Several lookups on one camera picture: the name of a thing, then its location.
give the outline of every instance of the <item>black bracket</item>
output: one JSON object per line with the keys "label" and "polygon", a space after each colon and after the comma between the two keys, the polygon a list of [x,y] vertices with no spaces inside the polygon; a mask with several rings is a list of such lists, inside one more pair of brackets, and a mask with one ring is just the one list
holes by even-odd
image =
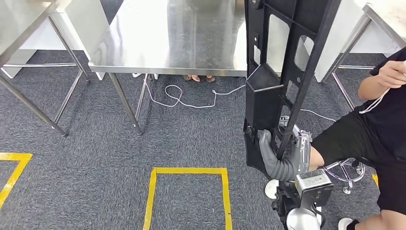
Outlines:
{"label": "black bracket", "polygon": [[[271,146],[278,153],[278,159],[281,159],[291,140],[293,126],[298,119],[340,2],[341,0],[245,0],[248,66],[244,136],[247,165],[260,170],[267,177],[257,132],[267,129],[272,133]],[[280,76],[267,64],[271,15],[285,22],[290,29]],[[295,63],[295,56],[300,39],[303,38],[311,39],[313,48],[305,68],[299,68]],[[255,50],[260,51],[259,60]],[[286,95],[290,84],[298,87],[293,102]],[[280,129],[278,124],[284,106],[290,111],[290,119],[287,127]]]}

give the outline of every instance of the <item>black shorts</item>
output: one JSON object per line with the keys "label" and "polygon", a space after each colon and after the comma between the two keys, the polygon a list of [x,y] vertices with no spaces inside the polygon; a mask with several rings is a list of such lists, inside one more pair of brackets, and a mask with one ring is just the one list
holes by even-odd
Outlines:
{"label": "black shorts", "polygon": [[378,150],[378,142],[364,117],[351,112],[317,136],[312,146],[322,155],[325,165],[347,158],[373,161],[381,192],[379,208],[406,215],[406,162]]}

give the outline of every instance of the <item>sandal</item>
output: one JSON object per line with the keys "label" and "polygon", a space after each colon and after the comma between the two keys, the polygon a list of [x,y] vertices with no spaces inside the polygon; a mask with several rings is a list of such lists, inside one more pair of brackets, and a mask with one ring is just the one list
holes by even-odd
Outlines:
{"label": "sandal", "polygon": [[206,76],[206,81],[207,82],[213,82],[213,81],[215,81],[215,77],[208,75],[208,76]]}
{"label": "sandal", "polygon": [[184,75],[183,78],[184,78],[186,81],[190,81],[190,80],[193,79],[191,75]]}
{"label": "sandal", "polygon": [[200,82],[199,76],[197,76],[197,75],[195,75],[195,74],[185,75],[185,76],[183,76],[183,78],[184,78],[185,80],[187,80],[187,81],[194,80],[195,82]]}

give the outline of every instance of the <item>gray flexible hose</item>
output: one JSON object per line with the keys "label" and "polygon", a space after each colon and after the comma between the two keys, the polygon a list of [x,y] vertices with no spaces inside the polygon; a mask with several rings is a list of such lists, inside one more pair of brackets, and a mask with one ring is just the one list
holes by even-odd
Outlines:
{"label": "gray flexible hose", "polygon": [[279,181],[294,181],[299,171],[300,148],[293,148],[291,154],[278,160],[271,148],[271,138],[271,132],[268,130],[264,130],[259,138],[259,148],[268,175]]}

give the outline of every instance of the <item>white wheel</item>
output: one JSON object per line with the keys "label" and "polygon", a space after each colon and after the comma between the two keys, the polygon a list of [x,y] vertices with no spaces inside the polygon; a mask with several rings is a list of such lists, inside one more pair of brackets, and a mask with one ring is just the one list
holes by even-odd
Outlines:
{"label": "white wheel", "polygon": [[265,186],[265,195],[270,199],[276,199],[276,191],[279,185],[278,180],[271,180]]}

